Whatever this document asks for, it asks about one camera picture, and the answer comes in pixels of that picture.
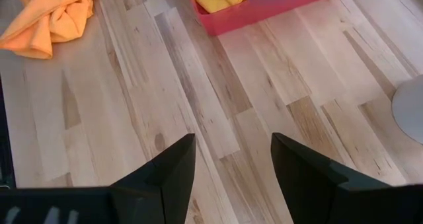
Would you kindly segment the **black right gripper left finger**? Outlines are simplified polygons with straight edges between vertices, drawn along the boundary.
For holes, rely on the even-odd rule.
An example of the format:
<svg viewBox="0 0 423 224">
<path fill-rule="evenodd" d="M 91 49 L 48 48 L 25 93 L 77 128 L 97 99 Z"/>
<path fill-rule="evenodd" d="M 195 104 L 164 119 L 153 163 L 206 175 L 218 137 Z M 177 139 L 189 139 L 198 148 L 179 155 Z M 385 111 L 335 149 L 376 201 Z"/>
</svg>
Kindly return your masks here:
<svg viewBox="0 0 423 224">
<path fill-rule="evenodd" d="M 185 224 L 194 181 L 196 137 L 188 133 L 113 183 L 117 224 Z"/>
</svg>

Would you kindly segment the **pink plastic bin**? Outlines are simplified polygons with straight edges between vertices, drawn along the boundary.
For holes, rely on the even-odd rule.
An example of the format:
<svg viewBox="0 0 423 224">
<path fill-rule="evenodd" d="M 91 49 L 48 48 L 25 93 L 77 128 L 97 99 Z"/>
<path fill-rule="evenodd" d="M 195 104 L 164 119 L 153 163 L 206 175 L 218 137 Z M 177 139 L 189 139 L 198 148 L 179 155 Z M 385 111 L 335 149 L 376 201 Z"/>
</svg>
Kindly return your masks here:
<svg viewBox="0 0 423 224">
<path fill-rule="evenodd" d="M 315 1 L 318 0 L 246 0 L 216 13 L 208 13 L 196 0 L 190 0 L 197 18 L 212 36 L 242 28 Z"/>
</svg>

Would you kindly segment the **green plant in white pot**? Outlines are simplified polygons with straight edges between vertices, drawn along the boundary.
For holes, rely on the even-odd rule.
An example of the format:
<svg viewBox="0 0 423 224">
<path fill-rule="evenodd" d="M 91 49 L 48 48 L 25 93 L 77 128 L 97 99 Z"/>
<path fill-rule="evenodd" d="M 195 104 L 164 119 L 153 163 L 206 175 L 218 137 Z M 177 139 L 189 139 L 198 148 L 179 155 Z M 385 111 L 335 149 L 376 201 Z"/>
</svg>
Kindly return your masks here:
<svg viewBox="0 0 423 224">
<path fill-rule="evenodd" d="M 398 127 L 423 144 L 423 75 L 398 87 L 393 96 L 392 111 Z"/>
</svg>

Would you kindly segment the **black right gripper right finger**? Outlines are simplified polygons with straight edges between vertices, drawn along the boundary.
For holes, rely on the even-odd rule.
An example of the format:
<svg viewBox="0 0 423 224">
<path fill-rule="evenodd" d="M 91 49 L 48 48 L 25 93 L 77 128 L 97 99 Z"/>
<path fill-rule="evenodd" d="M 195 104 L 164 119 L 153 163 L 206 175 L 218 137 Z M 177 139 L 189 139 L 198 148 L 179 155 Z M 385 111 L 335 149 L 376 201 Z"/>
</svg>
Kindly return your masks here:
<svg viewBox="0 0 423 224">
<path fill-rule="evenodd" d="M 354 190 L 389 186 L 282 133 L 272 134 L 270 153 L 294 224 L 327 224 L 342 184 Z"/>
</svg>

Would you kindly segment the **orange microfiber towel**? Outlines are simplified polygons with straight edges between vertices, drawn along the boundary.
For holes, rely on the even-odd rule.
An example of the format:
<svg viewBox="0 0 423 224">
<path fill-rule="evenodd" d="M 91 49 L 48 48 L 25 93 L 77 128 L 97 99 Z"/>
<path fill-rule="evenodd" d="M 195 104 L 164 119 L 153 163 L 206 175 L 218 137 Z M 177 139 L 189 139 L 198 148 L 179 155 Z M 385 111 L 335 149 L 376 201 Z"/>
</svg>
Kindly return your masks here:
<svg viewBox="0 0 423 224">
<path fill-rule="evenodd" d="M 0 36 L 0 49 L 50 59 L 53 44 L 82 37 L 93 16 L 93 0 L 20 0 L 23 10 Z"/>
</svg>

